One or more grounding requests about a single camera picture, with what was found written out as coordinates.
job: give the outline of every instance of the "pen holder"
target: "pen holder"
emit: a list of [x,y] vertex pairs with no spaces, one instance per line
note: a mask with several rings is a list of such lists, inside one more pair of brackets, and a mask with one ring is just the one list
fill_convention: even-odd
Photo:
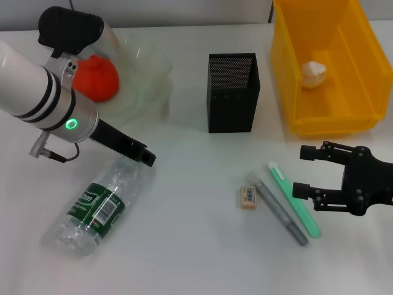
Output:
[[209,133],[250,132],[259,90],[254,53],[210,54]]

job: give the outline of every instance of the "cable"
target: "cable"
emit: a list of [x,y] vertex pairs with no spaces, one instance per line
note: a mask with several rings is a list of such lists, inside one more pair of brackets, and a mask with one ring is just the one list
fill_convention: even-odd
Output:
[[271,19],[273,18],[273,13],[274,13],[274,5],[273,2],[271,3],[271,7],[270,7],[270,13],[269,13],[269,20],[268,23],[271,23]]
[[66,162],[69,162],[69,161],[72,161],[72,160],[75,160],[76,158],[78,158],[78,156],[79,156],[79,147],[78,147],[78,144],[76,143],[75,144],[75,147],[76,147],[76,155],[74,156],[74,157],[72,157],[72,158],[68,158],[67,160],[66,160]]

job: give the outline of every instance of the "white table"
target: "white table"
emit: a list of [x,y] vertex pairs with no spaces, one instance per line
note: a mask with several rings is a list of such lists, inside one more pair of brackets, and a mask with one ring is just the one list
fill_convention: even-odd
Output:
[[[372,22],[393,64],[393,22]],[[364,217],[315,212],[322,237],[302,248],[267,206],[238,208],[243,176],[255,170],[282,204],[262,164],[277,160],[292,181],[340,188],[343,167],[299,160],[302,141],[282,119],[271,73],[273,25],[136,28],[119,31],[153,39],[173,62],[169,115],[146,114],[122,128],[157,155],[155,178],[95,255],[71,259],[51,249],[53,224],[109,161],[118,155],[92,141],[78,160],[60,164],[28,155],[39,130],[0,112],[1,294],[391,294],[393,208],[377,205]],[[38,32],[0,38],[39,64],[49,51]],[[261,91],[247,134],[208,133],[209,53],[255,52]],[[393,104],[373,130],[340,139],[366,145],[393,162]],[[50,138],[67,156],[74,146]]]

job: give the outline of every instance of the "water bottle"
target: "water bottle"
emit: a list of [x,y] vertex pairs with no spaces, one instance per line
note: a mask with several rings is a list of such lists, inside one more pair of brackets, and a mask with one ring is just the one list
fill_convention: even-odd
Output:
[[58,241],[69,252],[86,256],[139,194],[145,165],[121,157],[102,171],[73,204],[61,222]]

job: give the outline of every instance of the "yellow storage bin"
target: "yellow storage bin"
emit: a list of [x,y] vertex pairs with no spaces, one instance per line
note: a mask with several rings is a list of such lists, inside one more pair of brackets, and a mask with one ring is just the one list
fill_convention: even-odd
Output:
[[[358,0],[274,0],[271,63],[290,129],[299,135],[368,130],[384,118],[393,72]],[[300,66],[327,68],[302,88]]]

